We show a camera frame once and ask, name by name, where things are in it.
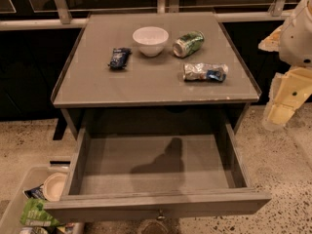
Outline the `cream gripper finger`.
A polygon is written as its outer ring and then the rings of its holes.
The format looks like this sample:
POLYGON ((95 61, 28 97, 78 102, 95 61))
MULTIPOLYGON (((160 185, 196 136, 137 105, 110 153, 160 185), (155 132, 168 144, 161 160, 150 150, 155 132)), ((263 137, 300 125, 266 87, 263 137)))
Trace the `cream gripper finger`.
POLYGON ((263 127, 272 132, 282 129, 311 95, 311 67, 292 66, 285 74, 276 73, 263 113, 263 127))
POLYGON ((258 48, 266 52, 278 52, 280 46, 281 29, 282 27, 279 26, 273 30, 269 36, 260 41, 258 48))

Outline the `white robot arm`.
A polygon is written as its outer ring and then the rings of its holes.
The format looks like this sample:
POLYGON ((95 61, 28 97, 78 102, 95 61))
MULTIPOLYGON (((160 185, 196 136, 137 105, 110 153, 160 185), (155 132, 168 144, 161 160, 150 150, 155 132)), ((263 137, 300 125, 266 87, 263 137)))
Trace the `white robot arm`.
POLYGON ((258 47, 278 52, 279 59, 291 66, 285 74, 276 73, 272 79, 263 113, 263 127, 277 131, 312 95, 312 0, 301 0, 258 47))

